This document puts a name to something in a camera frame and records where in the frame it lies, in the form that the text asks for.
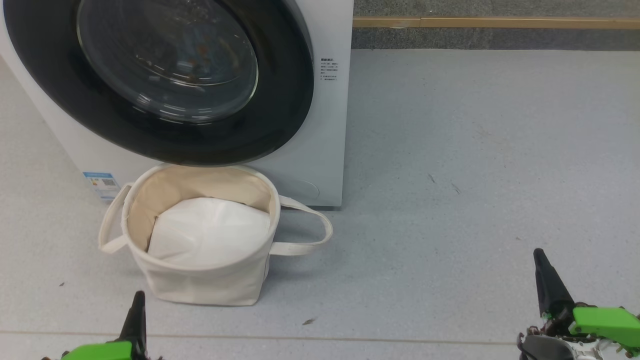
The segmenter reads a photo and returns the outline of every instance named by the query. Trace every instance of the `washing machine door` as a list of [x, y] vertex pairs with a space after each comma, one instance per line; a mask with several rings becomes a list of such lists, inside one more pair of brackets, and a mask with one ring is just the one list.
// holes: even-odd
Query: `washing machine door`
[[4, 0], [35, 81], [101, 137], [217, 166], [275, 151], [309, 110], [306, 28], [284, 0]]

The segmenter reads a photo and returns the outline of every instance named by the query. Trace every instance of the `floor seam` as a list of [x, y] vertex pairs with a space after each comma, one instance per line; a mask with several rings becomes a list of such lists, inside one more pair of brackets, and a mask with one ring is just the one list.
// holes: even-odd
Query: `floor seam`
[[[6, 331], [0, 334], [12, 335], [63, 335], [63, 336], [112, 336], [118, 334], [110, 332], [64, 332], [64, 331]], [[317, 336], [243, 336], [243, 335], [179, 335], [179, 334], [147, 334], [148, 338], [176, 338], [176, 339], [238, 339], [238, 340], [306, 340], [306, 341], [352, 341], [378, 343], [418, 343], [418, 344], [446, 344], [446, 345], [498, 345], [515, 346], [513, 342], [501, 341], [458, 341], [458, 340], [422, 340], [422, 339], [384, 339], [384, 338], [329, 338]]]

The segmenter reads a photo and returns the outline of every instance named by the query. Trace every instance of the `laundry basket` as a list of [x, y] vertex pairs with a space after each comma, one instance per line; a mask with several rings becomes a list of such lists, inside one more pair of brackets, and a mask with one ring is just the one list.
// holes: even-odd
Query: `laundry basket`
[[[260, 246], [243, 259], [203, 268], [177, 266], [147, 254], [156, 218], [180, 201], [197, 197], [231, 200], [266, 212], [270, 224], [267, 235], [259, 241]], [[312, 243], [274, 242], [280, 206], [317, 215], [324, 223], [324, 238]], [[120, 208], [123, 235], [110, 240], [109, 230]], [[128, 245], [151, 290], [160, 299], [190, 304], [248, 306], [258, 300], [269, 271], [271, 255], [310, 254], [326, 243], [332, 234], [333, 227], [326, 216], [298, 201], [279, 196], [271, 181], [254, 169], [164, 164], [122, 188], [102, 221], [99, 246], [103, 252], [111, 254]]]

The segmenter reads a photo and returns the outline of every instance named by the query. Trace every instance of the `laundry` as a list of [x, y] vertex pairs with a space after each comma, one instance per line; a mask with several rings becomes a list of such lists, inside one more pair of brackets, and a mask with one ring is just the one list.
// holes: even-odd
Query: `laundry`
[[147, 253], [193, 268], [239, 261], [262, 246], [269, 223], [267, 213], [238, 202], [183, 200], [158, 216]]

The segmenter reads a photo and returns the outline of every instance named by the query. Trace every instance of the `dark wall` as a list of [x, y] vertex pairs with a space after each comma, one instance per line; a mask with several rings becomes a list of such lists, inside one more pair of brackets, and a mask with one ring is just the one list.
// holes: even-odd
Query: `dark wall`
[[[359, 16], [640, 17], [640, 0], [355, 0]], [[356, 28], [354, 49], [640, 50], [639, 30]]]

